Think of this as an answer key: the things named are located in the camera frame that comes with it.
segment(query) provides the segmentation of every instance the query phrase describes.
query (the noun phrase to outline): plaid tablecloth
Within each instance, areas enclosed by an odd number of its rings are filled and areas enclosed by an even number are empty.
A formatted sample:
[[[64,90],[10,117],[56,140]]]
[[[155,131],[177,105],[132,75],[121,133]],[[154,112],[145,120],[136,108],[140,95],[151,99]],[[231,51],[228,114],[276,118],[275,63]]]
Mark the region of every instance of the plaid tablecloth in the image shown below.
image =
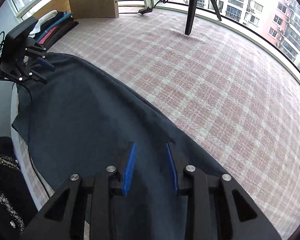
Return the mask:
[[[81,57],[146,98],[223,165],[287,239],[300,224],[300,86],[288,71],[209,21],[195,18],[185,36],[178,12],[79,22],[50,51]],[[44,204],[42,186],[27,174]]]

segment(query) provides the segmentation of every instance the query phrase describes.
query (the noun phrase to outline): red folded cloth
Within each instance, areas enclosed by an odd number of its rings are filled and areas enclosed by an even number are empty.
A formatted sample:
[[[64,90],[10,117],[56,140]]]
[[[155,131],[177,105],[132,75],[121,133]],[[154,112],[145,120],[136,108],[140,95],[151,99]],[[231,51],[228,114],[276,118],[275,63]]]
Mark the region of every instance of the red folded cloth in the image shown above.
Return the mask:
[[[39,40],[39,44],[44,44],[44,42],[46,41],[46,39],[51,35],[51,33],[52,33],[57,27],[58,27],[58,25],[55,26],[55,27],[53,27],[53,28],[51,28],[51,29],[48,31],[48,33],[47,33],[41,40]]]

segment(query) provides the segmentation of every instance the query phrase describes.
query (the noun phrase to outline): stack of folded clothes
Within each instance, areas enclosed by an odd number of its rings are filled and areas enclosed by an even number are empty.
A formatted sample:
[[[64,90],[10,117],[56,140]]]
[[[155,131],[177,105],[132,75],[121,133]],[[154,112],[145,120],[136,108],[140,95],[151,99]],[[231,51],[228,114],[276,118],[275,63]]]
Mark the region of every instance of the stack of folded clothes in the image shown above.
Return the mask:
[[[71,12],[51,11],[39,19],[29,36],[46,49],[50,49],[53,44],[79,24],[71,15]]]

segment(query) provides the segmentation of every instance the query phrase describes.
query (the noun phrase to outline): triangular cutout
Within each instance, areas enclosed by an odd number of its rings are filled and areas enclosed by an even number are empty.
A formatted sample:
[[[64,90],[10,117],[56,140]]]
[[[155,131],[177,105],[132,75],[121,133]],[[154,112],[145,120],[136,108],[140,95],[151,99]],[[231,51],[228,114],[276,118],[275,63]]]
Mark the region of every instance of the triangular cutout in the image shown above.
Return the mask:
[[[235,207],[241,222],[256,219],[257,214],[237,190],[232,191]]]
[[[44,217],[50,220],[61,222],[63,220],[69,194],[70,189],[64,191]]]

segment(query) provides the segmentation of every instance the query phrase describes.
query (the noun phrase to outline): metal pin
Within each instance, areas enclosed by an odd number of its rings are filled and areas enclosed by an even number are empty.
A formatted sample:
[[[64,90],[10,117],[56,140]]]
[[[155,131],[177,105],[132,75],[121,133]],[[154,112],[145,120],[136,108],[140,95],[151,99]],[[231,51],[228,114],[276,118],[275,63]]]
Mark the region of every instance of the metal pin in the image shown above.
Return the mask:
[[[79,175],[78,174],[72,174],[71,176],[70,176],[70,179],[72,180],[72,181],[76,181],[76,180],[78,180],[79,179]]]
[[[187,165],[186,166],[186,170],[189,172],[194,172],[195,171],[195,167],[193,165]]]
[[[229,174],[223,174],[222,179],[225,181],[231,181],[231,176]]]
[[[106,170],[108,171],[108,172],[114,172],[115,171],[115,167],[114,166],[108,166],[107,168],[106,168]]]

